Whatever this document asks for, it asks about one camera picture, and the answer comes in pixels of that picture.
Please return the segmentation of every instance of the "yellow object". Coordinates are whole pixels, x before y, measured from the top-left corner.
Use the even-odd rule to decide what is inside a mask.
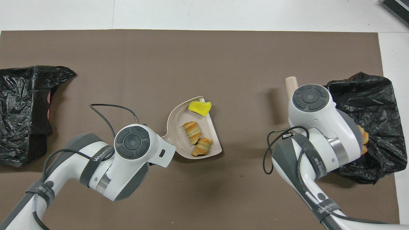
[[[208,102],[192,101],[187,109],[205,117],[209,113],[210,108],[211,103],[209,101]]]

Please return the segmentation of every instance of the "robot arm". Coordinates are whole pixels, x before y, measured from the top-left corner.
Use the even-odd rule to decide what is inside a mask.
[[[315,180],[360,157],[362,135],[345,113],[335,108],[330,93],[319,85],[296,89],[288,106],[295,135],[279,142],[272,161],[279,175],[304,200],[320,223],[330,230],[409,229],[346,217],[339,206],[317,186]]]
[[[175,153],[173,145],[140,124],[121,129],[114,147],[89,133],[75,136],[64,149],[79,151],[83,156],[61,152],[47,169],[45,178],[28,189],[0,229],[46,229],[40,219],[63,185],[72,178],[112,201],[127,198],[145,178],[149,162],[167,167]]]

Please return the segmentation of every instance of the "black plastic bag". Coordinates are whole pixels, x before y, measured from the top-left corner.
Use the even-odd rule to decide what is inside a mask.
[[[48,96],[72,76],[62,66],[0,70],[0,163],[19,167],[45,155],[52,133]]]
[[[384,176],[404,170],[405,138],[391,81],[360,72],[346,80],[330,81],[326,87],[337,109],[369,133],[368,152],[334,172],[360,184],[375,184]]]

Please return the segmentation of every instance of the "white plate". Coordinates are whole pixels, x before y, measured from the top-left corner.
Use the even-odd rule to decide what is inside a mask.
[[[192,101],[205,102],[203,97],[195,97],[188,101],[183,102],[172,110],[169,115],[167,123],[167,133],[162,138],[173,144],[176,147],[176,151],[183,157],[188,159],[203,159],[217,155],[222,152],[222,146],[219,138],[217,137],[216,130],[213,122],[211,121],[210,114],[205,117],[188,110],[189,104]],[[210,147],[209,154],[205,156],[192,156],[191,153],[195,149],[195,146],[190,143],[189,138],[186,135],[182,125],[186,122],[197,122],[200,130],[202,131],[201,138],[209,138],[213,141],[213,145]]]

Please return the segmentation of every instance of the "brown mat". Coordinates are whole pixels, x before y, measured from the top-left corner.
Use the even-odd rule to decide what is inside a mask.
[[[323,229],[296,192],[261,167],[267,133],[288,126],[283,80],[326,84],[359,71],[382,75],[373,33],[2,32],[0,68],[31,65],[63,65],[78,74],[55,94],[49,152],[79,133],[112,143],[90,103],[127,106],[164,135],[172,109],[195,96],[212,102],[224,147],[212,158],[175,154],[168,168],[150,167],[135,193],[119,202],[69,181],[45,213],[51,229]],[[101,111],[116,131],[133,120],[116,108]],[[0,221],[40,177],[44,159],[20,169],[0,166]],[[351,217],[399,222],[393,176],[372,186],[330,174],[319,185]]]

